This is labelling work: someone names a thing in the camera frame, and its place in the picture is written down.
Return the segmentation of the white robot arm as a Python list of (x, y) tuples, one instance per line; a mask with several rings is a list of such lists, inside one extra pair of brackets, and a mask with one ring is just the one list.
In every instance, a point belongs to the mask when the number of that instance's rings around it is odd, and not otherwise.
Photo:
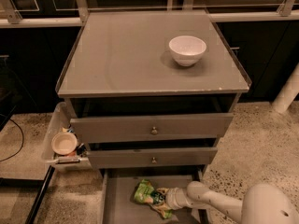
[(299, 214), (290, 198), (281, 189), (265, 183), (252, 186), (243, 200), (238, 200), (192, 181), (185, 188), (170, 188), (165, 202), (171, 210), (209, 205), (237, 224), (299, 224)]

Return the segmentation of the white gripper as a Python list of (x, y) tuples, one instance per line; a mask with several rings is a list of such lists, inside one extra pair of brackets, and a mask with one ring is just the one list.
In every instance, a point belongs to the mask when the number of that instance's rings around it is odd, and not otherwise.
[(179, 210), (190, 206), (190, 200), (185, 188), (158, 188), (157, 192), (166, 195), (166, 203), (154, 204), (152, 208), (158, 212), (161, 217), (171, 217), (172, 209)]

